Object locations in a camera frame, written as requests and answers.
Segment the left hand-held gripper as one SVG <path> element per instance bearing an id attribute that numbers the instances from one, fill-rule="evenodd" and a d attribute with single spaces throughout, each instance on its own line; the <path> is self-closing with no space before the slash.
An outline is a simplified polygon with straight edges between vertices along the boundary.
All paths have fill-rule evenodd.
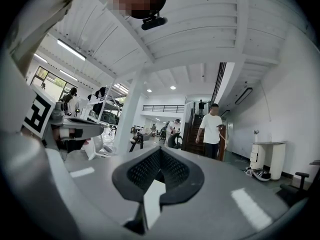
<path id="1" fill-rule="evenodd" d="M 39 86 L 31 85 L 35 99 L 28 110 L 21 128 L 21 134 L 35 141 L 44 149 L 64 156 L 62 141 L 82 141 L 100 136 L 104 127 L 92 121 L 76 117 L 65 117 L 62 102 L 56 102 Z"/>

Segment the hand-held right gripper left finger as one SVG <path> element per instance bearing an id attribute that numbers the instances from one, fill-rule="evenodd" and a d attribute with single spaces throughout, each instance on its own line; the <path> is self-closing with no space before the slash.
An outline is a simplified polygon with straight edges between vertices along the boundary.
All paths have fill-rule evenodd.
<path id="1" fill-rule="evenodd" d="M 86 161 L 68 161 L 66 169 L 79 190 L 120 226 L 144 235 L 161 214 L 163 184 L 159 148 Z"/>

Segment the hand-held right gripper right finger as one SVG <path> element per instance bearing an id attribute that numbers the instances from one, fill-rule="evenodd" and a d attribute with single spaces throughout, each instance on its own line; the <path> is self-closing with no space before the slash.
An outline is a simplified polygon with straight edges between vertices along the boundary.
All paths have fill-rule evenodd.
<path id="1" fill-rule="evenodd" d="M 164 206 L 154 226 L 157 240 L 290 240 L 304 200 L 288 206 L 270 188 L 236 167 L 178 150 L 204 174 L 186 203 Z"/>

